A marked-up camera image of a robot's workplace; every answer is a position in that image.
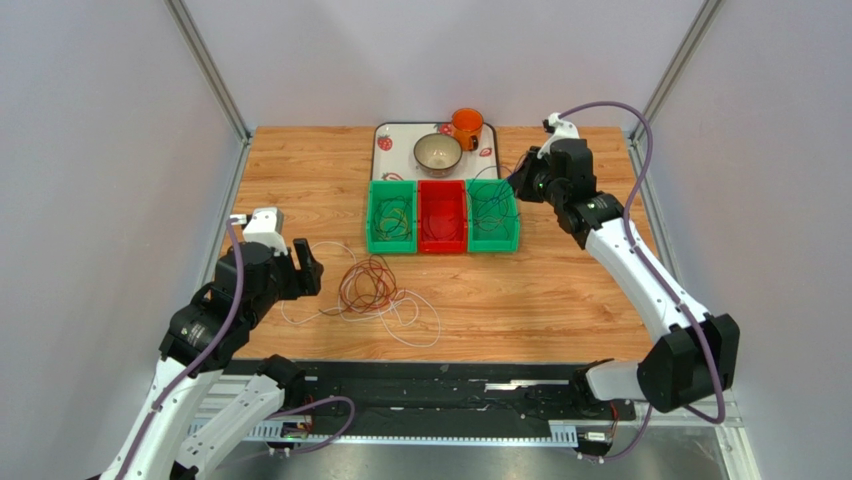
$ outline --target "robotic arm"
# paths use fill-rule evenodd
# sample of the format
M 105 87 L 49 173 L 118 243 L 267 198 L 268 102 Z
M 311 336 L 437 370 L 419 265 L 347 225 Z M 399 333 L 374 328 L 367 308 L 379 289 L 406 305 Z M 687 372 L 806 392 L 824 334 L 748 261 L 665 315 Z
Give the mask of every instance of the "robotic arm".
M 148 398 L 101 479 L 204 478 L 257 423 L 282 406 L 301 405 L 304 371 L 274 355 L 261 364 L 242 394 L 202 430 L 186 438 L 202 400 L 269 309 L 279 300 L 317 295 L 321 287 L 323 266 L 305 239 L 293 242 L 301 267 L 296 269 L 280 234 L 283 215 L 277 208 L 257 209 L 250 220 L 239 220 L 248 223 L 243 231 L 246 241 L 240 245 L 241 295 L 236 295 L 237 256 L 231 247 L 216 264 L 213 282 L 201 287 L 189 305 L 172 317 L 160 344 L 161 358 Z M 160 399 L 163 389 L 214 342 L 237 297 L 236 317 L 210 355 Z M 159 408 L 153 411 L 153 405 Z
M 562 230 L 588 250 L 627 294 L 654 342 L 641 362 L 603 360 L 578 369 L 571 382 L 575 407 L 594 410 L 612 399 L 634 399 L 647 400 L 666 413 L 712 395 L 711 366 L 687 313 L 701 319 L 698 325 L 713 366 L 722 388 L 729 389 L 739 343 L 736 322 L 727 314 L 712 315 L 653 254 L 645 254 L 647 247 L 633 222 L 623 218 L 621 203 L 597 190 L 592 152 L 577 128 L 556 113 L 544 127 L 551 136 L 541 148 L 530 148 L 509 184 L 519 199 L 553 207 Z

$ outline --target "strawberry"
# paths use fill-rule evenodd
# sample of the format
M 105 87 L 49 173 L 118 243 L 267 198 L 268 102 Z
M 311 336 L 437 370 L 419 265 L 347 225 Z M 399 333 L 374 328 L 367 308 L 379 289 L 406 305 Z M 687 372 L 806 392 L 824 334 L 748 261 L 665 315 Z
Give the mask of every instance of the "strawberry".
M 379 135 L 379 138 L 376 140 L 376 145 L 387 152 L 393 148 L 393 140 L 390 139 L 390 135 Z

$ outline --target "wooden table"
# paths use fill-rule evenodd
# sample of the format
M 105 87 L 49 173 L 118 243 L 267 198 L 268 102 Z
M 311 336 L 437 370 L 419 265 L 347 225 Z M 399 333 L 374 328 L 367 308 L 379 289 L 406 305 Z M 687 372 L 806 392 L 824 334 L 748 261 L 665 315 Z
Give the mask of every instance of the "wooden table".
M 531 145 L 546 139 L 541 128 L 497 128 L 500 159 L 513 167 Z M 622 202 L 634 182 L 626 145 L 617 128 L 582 128 L 595 156 L 598 189 Z M 341 242 L 367 258 L 365 215 L 374 129 L 259 128 L 240 185 L 235 213 L 278 206 L 284 237 L 312 245 Z M 547 204 L 518 204 L 520 248 L 515 254 L 387 256 L 400 287 L 434 305 L 441 321 L 438 342 L 412 348 L 397 342 L 379 319 L 347 323 L 319 316 L 299 326 L 274 308 L 252 332 L 240 357 L 273 353 L 293 359 L 589 362 L 640 359 L 650 342 L 638 314 L 609 274 L 562 232 Z M 633 217 L 643 238 L 651 234 L 641 201 Z M 298 321 L 336 305 L 337 287 L 352 265 L 335 245 L 313 248 L 325 265 L 318 297 L 287 302 Z M 408 318 L 411 314 L 402 308 Z M 437 321 L 421 307 L 408 328 L 386 316 L 394 333 L 429 343 Z

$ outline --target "beige bowl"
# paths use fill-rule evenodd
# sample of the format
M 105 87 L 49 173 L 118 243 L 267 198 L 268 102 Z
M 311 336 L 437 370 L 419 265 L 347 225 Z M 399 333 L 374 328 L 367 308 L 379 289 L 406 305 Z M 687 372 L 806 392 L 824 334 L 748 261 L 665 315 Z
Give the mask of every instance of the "beige bowl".
M 461 144 L 443 133 L 430 133 L 414 144 L 414 159 L 432 177 L 453 173 L 461 160 Z

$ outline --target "strawberry print tray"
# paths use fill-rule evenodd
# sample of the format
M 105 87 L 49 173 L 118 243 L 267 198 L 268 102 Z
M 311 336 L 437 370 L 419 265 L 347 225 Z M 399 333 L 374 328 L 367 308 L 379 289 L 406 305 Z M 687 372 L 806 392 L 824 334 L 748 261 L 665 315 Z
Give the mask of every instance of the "strawberry print tray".
M 450 175 L 436 179 L 422 171 L 414 160 L 414 144 L 424 135 L 440 132 L 452 135 L 448 123 L 385 123 L 373 137 L 372 180 L 467 180 L 501 178 L 497 163 L 497 133 L 487 123 L 482 126 L 479 149 L 462 153 L 459 166 Z

